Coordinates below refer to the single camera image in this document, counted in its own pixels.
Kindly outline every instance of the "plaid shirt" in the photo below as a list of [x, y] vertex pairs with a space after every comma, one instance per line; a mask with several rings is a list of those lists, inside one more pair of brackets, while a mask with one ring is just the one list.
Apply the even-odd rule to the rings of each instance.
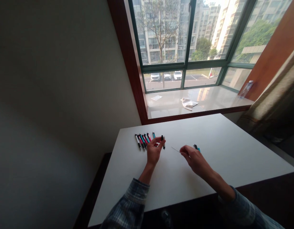
[[[127, 192], [103, 221], [101, 228], [140, 228], [149, 187], [149, 185], [133, 179]], [[279, 223], [262, 213], [235, 188], [233, 190], [236, 195], [232, 202], [225, 203], [219, 197], [223, 215], [229, 218], [232, 223], [249, 228], [283, 228]]]

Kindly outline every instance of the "marble windowsill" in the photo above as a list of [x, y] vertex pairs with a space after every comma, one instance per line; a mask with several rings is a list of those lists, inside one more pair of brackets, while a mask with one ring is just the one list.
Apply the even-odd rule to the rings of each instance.
[[[157, 95], [162, 97], [157, 101], [153, 100], [152, 98]], [[191, 99], [199, 104], [194, 106], [192, 111], [189, 111], [183, 107], [182, 98]], [[150, 93], [146, 94], [146, 99], [148, 119], [240, 107], [254, 103], [248, 99], [240, 99], [237, 93], [222, 86]]]

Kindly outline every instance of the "water bottle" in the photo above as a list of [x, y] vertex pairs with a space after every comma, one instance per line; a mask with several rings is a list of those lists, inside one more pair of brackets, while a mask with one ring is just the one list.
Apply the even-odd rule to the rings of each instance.
[[248, 93], [248, 91], [250, 90], [250, 88], [252, 87], [252, 85], [253, 85], [253, 81], [250, 80], [250, 81], [246, 84], [246, 86], [243, 88], [242, 92], [241, 92], [240, 95], [239, 95], [241, 99], [243, 99], [243, 98], [246, 96], [246, 94]]

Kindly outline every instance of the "hand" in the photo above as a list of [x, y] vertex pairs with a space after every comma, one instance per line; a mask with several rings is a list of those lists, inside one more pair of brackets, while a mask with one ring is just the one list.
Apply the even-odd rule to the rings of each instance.
[[180, 149], [180, 153], [183, 157], [185, 157], [194, 173], [200, 176], [206, 182], [207, 179], [214, 175], [214, 170], [206, 162], [199, 150], [185, 145]]
[[165, 142], [166, 140], [161, 141], [161, 137], [156, 137], [147, 144], [147, 164], [154, 167], [156, 166], [156, 163], [160, 158], [161, 149]]

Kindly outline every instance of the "road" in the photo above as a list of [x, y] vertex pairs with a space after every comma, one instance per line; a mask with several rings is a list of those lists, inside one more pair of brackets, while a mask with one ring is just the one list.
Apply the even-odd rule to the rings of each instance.
[[[173, 89], [181, 86], [181, 80], [165, 80], [165, 88], [163, 88], [163, 81], [151, 81], [150, 77], [145, 77], [145, 86], [147, 91], [163, 90], [163, 89]], [[217, 77], [213, 79], [208, 79], [201, 74], [186, 75], [185, 87], [195, 87], [202, 85], [215, 84]]]

